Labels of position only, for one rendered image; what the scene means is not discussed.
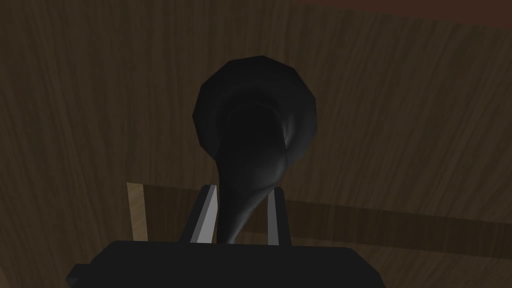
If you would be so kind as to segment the black door knob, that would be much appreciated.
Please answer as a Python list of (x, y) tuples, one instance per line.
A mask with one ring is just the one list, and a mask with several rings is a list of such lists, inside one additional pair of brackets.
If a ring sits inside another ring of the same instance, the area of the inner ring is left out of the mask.
[(228, 61), (199, 89), (192, 118), (219, 181), (216, 241), (238, 234), (317, 133), (316, 99), (297, 71), (260, 55)]

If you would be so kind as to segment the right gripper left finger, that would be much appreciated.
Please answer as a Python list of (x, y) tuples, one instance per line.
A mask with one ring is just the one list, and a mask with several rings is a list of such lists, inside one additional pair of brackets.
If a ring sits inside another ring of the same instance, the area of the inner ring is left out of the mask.
[(217, 186), (202, 186), (178, 242), (212, 243), (217, 213)]

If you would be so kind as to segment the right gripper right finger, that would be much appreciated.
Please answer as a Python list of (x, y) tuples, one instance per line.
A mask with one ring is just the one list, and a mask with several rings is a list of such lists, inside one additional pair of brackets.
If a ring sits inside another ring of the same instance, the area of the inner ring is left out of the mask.
[(275, 187), (267, 197), (267, 244), (291, 246), (289, 217), (284, 191)]

